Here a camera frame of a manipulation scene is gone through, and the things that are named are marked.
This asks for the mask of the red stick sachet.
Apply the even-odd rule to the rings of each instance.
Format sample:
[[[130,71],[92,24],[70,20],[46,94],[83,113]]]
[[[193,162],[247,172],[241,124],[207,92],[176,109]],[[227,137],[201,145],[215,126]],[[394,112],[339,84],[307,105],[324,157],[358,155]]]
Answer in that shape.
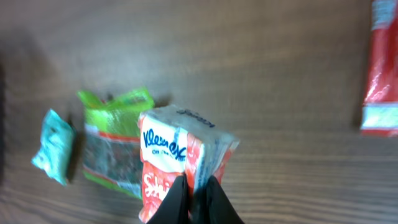
[[[361,132],[397,136],[397,0],[371,2],[371,47]]]

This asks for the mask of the small red white packet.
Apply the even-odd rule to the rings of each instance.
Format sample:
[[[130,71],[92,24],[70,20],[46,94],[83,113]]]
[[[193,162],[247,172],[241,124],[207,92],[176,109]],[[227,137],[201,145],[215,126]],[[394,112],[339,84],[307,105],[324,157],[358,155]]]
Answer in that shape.
[[[175,179],[186,175],[188,216],[199,223],[205,185],[210,177],[222,179],[239,139],[198,113],[169,105],[144,111],[141,131],[143,208],[139,218],[147,223],[166,198]]]

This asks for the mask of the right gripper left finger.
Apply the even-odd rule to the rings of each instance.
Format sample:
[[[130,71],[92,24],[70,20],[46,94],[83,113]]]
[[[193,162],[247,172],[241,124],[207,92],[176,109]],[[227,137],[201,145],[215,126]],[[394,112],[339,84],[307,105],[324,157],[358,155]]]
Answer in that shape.
[[[147,224],[187,224],[188,184],[186,175],[178,176],[159,208]]]

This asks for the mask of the green snack bag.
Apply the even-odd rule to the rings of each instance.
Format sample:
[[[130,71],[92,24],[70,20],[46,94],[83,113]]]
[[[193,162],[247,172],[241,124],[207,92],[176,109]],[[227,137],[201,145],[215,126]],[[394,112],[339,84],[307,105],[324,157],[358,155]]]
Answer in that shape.
[[[97,184],[141,199],[139,115],[155,102],[145,88],[102,101],[94,93],[77,93],[84,106],[83,174]]]

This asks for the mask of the teal snack packet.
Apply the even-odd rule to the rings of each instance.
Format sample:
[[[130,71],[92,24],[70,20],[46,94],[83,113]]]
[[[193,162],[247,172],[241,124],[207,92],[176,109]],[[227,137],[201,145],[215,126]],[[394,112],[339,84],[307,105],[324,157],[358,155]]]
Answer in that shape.
[[[75,130],[54,110],[49,109],[42,122],[40,148],[31,163],[59,184],[67,185],[74,138]]]

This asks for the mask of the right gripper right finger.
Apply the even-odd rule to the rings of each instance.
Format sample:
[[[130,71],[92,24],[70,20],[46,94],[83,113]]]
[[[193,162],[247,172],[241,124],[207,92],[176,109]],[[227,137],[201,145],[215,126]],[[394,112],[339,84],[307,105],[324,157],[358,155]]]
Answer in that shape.
[[[205,195],[204,223],[244,224],[216,177],[211,176],[208,179]]]

